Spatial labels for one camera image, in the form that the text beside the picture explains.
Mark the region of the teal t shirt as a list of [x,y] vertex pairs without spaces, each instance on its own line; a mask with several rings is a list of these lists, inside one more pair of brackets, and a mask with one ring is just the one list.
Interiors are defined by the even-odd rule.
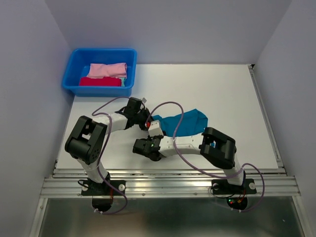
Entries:
[[[153,116],[154,120],[159,120],[161,128],[166,136],[172,137],[176,126],[181,118],[181,114],[172,117],[162,118],[159,115]],[[208,118],[197,109],[185,112],[181,124],[176,132],[176,137],[192,136],[203,133],[208,125]]]

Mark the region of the blue plastic bin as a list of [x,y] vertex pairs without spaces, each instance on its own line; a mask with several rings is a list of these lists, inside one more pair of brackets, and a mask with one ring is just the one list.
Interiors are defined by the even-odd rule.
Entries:
[[79,48],[69,58],[62,86],[81,97],[130,96],[136,62],[130,48]]

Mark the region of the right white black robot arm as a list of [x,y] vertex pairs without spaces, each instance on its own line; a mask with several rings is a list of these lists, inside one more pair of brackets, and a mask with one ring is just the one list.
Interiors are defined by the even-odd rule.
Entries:
[[133,152],[152,161],[179,155],[186,164],[189,162],[183,155],[201,155],[214,167],[224,171],[224,177],[216,178],[225,180],[226,189],[238,193],[245,187],[245,172],[236,158],[235,139],[212,127],[191,136],[173,138],[156,135],[136,139]]

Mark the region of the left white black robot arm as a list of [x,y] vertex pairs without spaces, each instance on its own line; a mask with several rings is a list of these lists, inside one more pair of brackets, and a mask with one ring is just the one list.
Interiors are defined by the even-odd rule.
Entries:
[[100,109],[92,113],[96,119],[87,116],[78,118],[66,143],[65,151],[77,160],[87,173],[86,180],[79,180],[82,196],[107,196],[113,192],[110,187],[110,173],[103,167],[101,157],[111,132],[127,130],[138,125],[146,131],[146,119],[150,115],[145,99],[129,97],[127,105],[108,115]]

